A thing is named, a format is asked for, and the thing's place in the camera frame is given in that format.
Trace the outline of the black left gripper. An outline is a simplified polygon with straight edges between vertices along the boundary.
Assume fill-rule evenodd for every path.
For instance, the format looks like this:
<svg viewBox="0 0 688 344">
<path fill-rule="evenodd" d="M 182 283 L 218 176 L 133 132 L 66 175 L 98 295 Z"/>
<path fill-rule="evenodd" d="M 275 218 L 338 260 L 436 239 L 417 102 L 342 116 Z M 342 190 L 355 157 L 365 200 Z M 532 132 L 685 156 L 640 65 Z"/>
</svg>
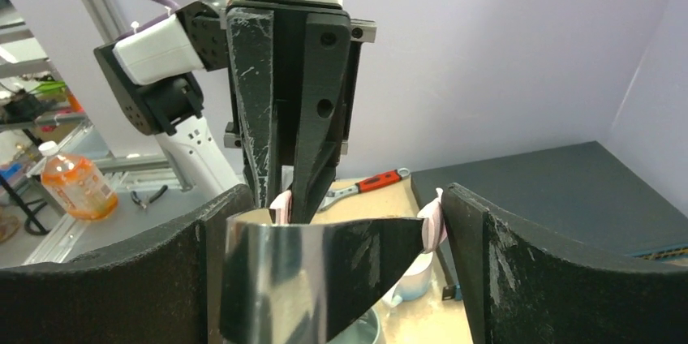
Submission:
<svg viewBox="0 0 688 344">
<path fill-rule="evenodd" d="M 291 166 L 291 221 L 308 224 L 346 151 L 361 49 L 376 23 L 297 0 L 199 0 L 179 19 L 204 68 L 228 75 L 226 143 L 242 149 L 256 203 L 269 205 L 276 170 Z"/>
</svg>

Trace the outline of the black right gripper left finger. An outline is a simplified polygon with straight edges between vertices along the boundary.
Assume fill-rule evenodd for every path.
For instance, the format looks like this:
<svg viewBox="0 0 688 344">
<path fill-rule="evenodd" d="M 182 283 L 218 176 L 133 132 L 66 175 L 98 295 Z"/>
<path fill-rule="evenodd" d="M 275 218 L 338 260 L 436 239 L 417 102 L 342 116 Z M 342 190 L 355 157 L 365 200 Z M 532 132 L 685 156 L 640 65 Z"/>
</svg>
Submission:
<svg viewBox="0 0 688 344">
<path fill-rule="evenodd" d="M 4 343 L 220 343 L 226 221 L 246 185 L 64 263 L 1 271 Z"/>
</svg>

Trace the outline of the pink handled metal tongs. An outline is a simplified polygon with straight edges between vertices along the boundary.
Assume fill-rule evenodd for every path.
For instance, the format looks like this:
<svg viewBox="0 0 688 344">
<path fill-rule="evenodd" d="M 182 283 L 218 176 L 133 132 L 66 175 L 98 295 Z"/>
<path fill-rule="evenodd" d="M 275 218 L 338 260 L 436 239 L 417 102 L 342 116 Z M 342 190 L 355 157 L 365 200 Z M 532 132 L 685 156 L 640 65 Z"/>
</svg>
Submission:
<svg viewBox="0 0 688 344">
<path fill-rule="evenodd" d="M 228 343 L 325 343 L 445 239 L 441 201 L 417 217 L 276 224 L 271 209 L 226 222 L 219 331 Z"/>
</svg>

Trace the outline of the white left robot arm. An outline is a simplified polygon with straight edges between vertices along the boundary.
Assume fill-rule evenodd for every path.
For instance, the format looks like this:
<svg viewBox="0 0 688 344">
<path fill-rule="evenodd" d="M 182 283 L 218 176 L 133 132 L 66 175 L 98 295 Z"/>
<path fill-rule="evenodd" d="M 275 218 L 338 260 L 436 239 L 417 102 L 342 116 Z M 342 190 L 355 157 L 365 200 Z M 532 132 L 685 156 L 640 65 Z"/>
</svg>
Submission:
<svg viewBox="0 0 688 344">
<path fill-rule="evenodd" d="M 94 54 L 131 125 L 209 197 L 233 187 L 238 174 L 209 132 L 194 72 L 226 71 L 225 143 L 242 151 L 255 203 L 277 198 L 289 166 L 289 220 L 307 224 L 335 179 L 361 48 L 376 31 L 337 3 L 198 0 Z"/>
</svg>

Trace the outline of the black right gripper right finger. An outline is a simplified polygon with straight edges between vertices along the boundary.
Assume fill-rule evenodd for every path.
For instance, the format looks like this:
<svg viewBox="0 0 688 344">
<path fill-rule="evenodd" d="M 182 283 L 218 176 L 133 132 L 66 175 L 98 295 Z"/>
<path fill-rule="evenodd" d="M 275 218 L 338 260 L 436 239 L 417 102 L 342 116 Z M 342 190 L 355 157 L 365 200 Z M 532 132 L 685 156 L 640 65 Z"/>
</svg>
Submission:
<svg viewBox="0 0 688 344">
<path fill-rule="evenodd" d="M 456 183 L 441 205 L 473 342 L 686 342 L 686 267 L 589 246 Z"/>
</svg>

